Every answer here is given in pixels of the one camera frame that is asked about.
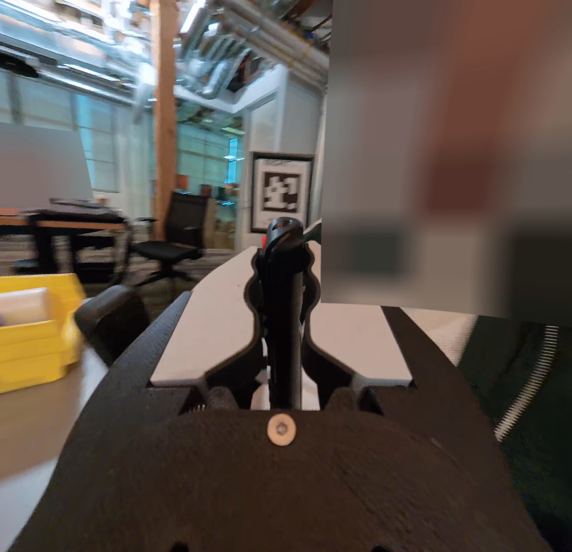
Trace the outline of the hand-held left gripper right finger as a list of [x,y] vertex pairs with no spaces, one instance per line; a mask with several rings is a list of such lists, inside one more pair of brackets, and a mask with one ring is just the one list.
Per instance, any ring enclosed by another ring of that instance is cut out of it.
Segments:
[[303,407],[323,410],[332,393],[357,397],[374,387],[408,387],[412,375],[379,305],[325,303],[321,298],[321,246],[307,243],[301,363]]

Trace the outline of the black backpack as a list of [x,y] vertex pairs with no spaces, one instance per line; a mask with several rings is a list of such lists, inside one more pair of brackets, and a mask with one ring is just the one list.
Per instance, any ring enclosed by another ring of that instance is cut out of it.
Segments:
[[43,207],[25,208],[19,212],[23,215],[39,215],[44,218],[71,217],[68,220],[91,220],[96,222],[123,222],[124,217],[114,208],[98,202],[83,199],[49,198]]

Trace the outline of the black mesh office chair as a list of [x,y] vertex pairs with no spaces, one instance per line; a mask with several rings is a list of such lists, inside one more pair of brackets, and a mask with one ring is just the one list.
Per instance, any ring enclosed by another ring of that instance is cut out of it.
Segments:
[[175,293],[175,281],[194,282],[184,271],[175,269],[183,261],[197,261],[204,256],[204,225],[210,197],[173,191],[170,196],[164,223],[164,239],[148,240],[130,247],[130,253],[148,261],[160,263],[160,270],[134,285],[140,288],[163,279],[170,281],[171,293]]

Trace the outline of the yellow plastic bin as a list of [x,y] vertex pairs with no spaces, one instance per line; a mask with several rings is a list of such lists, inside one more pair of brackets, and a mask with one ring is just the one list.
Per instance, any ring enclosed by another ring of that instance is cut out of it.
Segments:
[[82,337],[74,313],[85,293],[75,274],[1,277],[1,293],[45,287],[50,319],[1,327],[1,393],[57,381],[78,362]]

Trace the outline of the black remote control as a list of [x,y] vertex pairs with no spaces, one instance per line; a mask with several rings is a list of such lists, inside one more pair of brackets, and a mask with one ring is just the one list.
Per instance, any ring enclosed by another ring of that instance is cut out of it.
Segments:
[[303,224],[279,217],[257,259],[271,408],[301,410],[301,311],[308,265]]

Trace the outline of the framed marker sign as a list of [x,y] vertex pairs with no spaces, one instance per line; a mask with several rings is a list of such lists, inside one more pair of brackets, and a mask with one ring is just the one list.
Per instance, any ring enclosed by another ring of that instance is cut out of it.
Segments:
[[266,233],[277,218],[309,225],[314,161],[310,154],[251,152],[251,233]]

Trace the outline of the bundle of silver ducts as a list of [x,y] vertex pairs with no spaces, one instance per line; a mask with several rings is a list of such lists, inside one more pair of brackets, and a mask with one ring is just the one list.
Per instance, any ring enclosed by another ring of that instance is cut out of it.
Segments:
[[190,0],[175,45],[178,85],[213,100],[249,54],[283,65],[315,89],[327,86],[329,57],[252,0]]

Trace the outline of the white paper roll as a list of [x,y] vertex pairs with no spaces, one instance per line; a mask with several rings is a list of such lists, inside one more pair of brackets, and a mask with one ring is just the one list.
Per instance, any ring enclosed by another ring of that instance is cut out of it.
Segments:
[[49,319],[47,288],[1,293],[1,327],[26,325]]

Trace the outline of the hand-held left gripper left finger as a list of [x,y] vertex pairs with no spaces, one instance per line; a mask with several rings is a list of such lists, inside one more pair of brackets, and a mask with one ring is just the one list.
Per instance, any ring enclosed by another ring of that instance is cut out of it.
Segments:
[[226,387],[240,408],[252,407],[266,370],[256,310],[260,248],[247,248],[192,290],[150,377],[154,387],[192,386],[206,397]]

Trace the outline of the wooden pillar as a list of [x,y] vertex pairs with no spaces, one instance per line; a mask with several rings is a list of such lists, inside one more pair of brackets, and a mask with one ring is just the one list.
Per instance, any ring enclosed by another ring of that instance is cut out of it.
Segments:
[[176,187],[177,120],[175,111],[175,50],[177,7],[175,0],[149,0],[152,57],[156,68],[154,120],[155,145],[155,236],[165,239],[170,197]]

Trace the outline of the person's torso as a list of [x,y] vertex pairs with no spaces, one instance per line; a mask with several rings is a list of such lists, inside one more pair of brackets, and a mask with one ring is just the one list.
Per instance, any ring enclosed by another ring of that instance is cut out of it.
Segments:
[[475,393],[542,537],[571,551],[571,327],[404,312]]

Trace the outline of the brown wooden table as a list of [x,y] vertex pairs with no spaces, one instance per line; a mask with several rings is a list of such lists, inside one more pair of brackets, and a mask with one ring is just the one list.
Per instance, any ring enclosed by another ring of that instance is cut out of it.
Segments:
[[79,236],[98,238],[94,233],[101,231],[125,232],[125,251],[129,251],[132,240],[132,227],[122,217],[104,221],[101,217],[89,219],[76,213],[40,213],[19,211],[12,208],[1,209],[1,235],[28,234],[34,238],[36,257],[27,261],[13,263],[17,275],[59,274],[60,267],[55,257],[53,238],[67,236],[70,239],[73,272],[89,272],[95,275],[96,282],[109,282],[112,278],[113,263],[96,263],[77,266],[77,252],[88,248],[88,241],[77,241]]

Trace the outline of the brown cardboard box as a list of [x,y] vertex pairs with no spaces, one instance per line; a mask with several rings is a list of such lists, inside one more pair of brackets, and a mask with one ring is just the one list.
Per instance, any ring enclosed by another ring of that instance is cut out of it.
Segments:
[[234,251],[235,221],[230,205],[209,198],[204,211],[203,243],[207,250]]

